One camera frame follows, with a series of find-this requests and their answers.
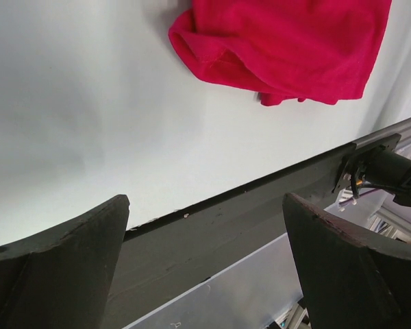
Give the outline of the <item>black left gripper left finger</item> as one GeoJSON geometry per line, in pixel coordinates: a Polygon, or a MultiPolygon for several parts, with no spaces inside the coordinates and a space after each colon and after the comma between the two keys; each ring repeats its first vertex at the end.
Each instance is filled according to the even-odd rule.
{"type": "Polygon", "coordinates": [[[0,246],[0,328],[100,328],[129,217],[117,195],[0,246]]]}

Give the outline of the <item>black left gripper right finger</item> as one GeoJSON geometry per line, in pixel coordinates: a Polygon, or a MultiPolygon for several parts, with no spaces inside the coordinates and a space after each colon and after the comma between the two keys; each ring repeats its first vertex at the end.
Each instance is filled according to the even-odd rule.
{"type": "Polygon", "coordinates": [[[411,328],[411,244],[294,193],[282,208],[313,328],[411,328]]]}

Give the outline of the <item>red t shirt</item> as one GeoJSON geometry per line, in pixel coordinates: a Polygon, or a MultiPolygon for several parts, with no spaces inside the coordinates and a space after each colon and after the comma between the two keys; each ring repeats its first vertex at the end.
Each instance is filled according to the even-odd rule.
{"type": "Polygon", "coordinates": [[[360,99],[389,1],[193,1],[168,31],[201,81],[257,92],[261,104],[360,99]]]}

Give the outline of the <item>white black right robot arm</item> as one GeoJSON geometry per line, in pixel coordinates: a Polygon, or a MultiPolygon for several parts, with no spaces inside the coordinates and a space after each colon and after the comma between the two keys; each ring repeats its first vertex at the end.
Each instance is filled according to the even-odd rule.
{"type": "Polygon", "coordinates": [[[387,147],[378,146],[350,157],[345,174],[350,176],[352,197],[343,204],[363,197],[360,191],[366,189],[369,193],[390,193],[396,204],[411,208],[411,160],[387,147]]]}

